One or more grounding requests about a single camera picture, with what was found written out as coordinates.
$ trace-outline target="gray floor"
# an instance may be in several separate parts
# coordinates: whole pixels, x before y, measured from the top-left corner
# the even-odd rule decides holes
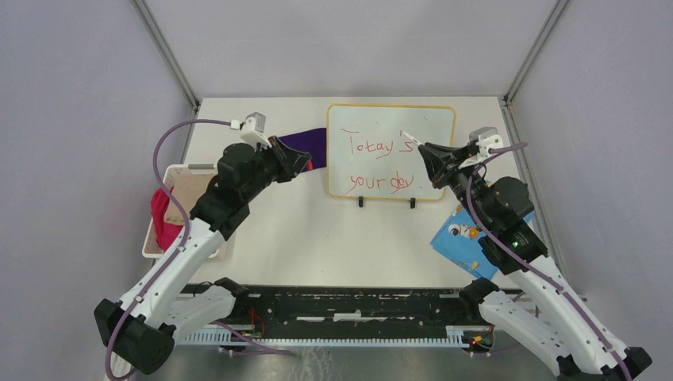
[[[504,333],[497,347],[512,341]],[[470,359],[452,348],[291,348],[296,356],[229,358],[215,348],[179,346],[153,375],[137,381],[376,381],[497,380],[552,381],[556,378],[531,352]]]

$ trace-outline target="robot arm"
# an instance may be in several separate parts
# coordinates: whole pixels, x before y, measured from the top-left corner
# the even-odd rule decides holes
[[[175,303],[175,299],[208,256],[250,214],[250,201],[273,182],[291,181],[310,160],[308,153],[288,148],[277,137],[267,139],[262,134],[263,123],[263,115],[257,113],[248,116],[244,124],[232,121],[247,144],[231,144],[224,150],[217,162],[217,175],[190,212],[190,232],[184,246],[180,242],[185,228],[167,255],[139,283],[118,302],[104,299],[94,311],[105,346],[123,320],[113,352],[144,374],[161,367],[175,342],[231,313],[237,296],[234,287],[216,284],[188,302]],[[176,249],[180,253],[171,259],[168,253]],[[149,283],[141,297],[140,290]]]
[[[463,290],[466,303],[478,306],[486,321],[500,325],[536,353],[559,379],[626,379],[626,371],[632,379],[652,363],[645,350],[627,347],[598,321],[523,222],[533,211],[527,186],[505,177],[489,187],[476,172],[475,165],[505,152],[497,129],[474,131],[462,148],[425,143],[418,151],[433,187],[450,187],[477,226],[487,232],[479,239],[487,259],[533,299],[552,327],[524,317],[525,311],[507,302],[487,279]]]

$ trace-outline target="white marker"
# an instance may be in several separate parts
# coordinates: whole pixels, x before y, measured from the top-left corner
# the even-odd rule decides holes
[[[419,145],[422,145],[422,144],[423,144],[423,143],[421,143],[418,139],[416,139],[415,137],[412,137],[412,136],[409,135],[408,133],[405,133],[404,131],[402,131],[402,133],[404,134],[405,137],[408,137],[409,140],[411,140],[411,142],[414,143],[416,146],[419,146]]]

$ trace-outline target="purple cloth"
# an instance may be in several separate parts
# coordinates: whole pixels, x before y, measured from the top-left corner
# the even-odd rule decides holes
[[[279,139],[292,149],[310,153],[313,169],[327,166],[327,129],[310,129],[279,137]]]

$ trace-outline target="whiteboard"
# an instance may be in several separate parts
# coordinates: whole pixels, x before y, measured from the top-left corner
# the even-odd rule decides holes
[[[334,104],[327,111],[329,193],[335,197],[436,201],[417,147],[451,145],[456,111],[450,106]]]

